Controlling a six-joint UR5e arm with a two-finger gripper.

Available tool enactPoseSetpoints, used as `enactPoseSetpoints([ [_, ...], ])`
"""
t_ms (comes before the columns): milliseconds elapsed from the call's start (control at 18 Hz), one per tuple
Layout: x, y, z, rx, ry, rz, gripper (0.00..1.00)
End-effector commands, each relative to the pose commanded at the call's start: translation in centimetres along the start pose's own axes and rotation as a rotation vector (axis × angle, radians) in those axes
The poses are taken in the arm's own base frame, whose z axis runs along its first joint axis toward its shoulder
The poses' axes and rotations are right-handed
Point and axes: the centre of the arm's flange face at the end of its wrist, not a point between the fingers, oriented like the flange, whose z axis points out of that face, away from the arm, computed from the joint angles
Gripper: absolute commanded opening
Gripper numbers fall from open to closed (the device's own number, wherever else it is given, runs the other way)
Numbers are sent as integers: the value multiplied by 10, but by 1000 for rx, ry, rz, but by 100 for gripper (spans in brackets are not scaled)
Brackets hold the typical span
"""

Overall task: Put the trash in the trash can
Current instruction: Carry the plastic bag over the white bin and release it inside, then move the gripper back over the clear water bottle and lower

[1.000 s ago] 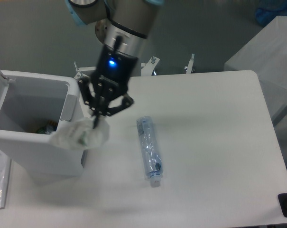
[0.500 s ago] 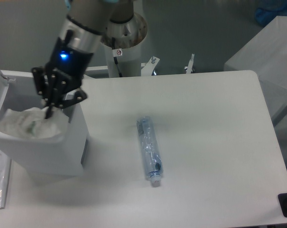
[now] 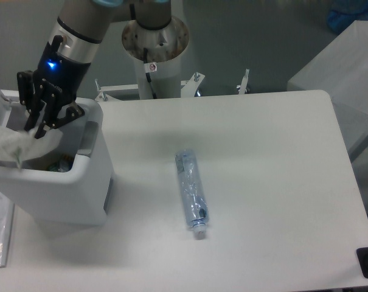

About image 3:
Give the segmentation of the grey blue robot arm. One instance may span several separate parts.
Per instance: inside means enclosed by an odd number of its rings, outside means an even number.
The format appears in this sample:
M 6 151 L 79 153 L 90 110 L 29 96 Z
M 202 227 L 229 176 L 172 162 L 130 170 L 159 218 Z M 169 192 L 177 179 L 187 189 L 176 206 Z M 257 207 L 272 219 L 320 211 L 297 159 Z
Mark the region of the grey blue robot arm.
M 25 131 L 40 139 L 85 115 L 77 91 L 112 23 L 132 20 L 152 31 L 171 19 L 170 1 L 65 1 L 37 68 L 16 75 Z

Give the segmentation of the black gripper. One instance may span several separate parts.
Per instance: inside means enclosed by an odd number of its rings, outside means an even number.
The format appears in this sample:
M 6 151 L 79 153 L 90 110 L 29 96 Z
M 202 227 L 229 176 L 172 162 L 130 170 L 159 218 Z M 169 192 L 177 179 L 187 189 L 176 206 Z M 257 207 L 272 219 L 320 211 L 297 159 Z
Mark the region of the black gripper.
M 65 56 L 60 52 L 63 45 L 64 41 L 48 42 L 37 69 L 16 74 L 19 102 L 26 107 L 25 131 L 35 128 L 44 102 L 46 103 L 35 139 L 40 139 L 49 130 L 58 129 L 85 115 L 84 109 L 75 100 L 91 63 Z

